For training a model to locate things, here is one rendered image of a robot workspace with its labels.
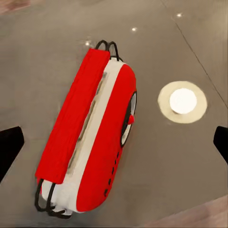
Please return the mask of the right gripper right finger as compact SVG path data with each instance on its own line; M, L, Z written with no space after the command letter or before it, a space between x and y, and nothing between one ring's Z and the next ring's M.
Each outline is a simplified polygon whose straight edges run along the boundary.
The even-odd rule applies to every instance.
M214 136L214 145L228 163L228 128L218 126Z

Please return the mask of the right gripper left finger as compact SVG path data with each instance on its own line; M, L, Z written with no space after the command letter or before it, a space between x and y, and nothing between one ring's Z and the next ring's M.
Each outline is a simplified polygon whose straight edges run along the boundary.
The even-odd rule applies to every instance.
M19 126L0 132L0 183L23 145L23 132Z

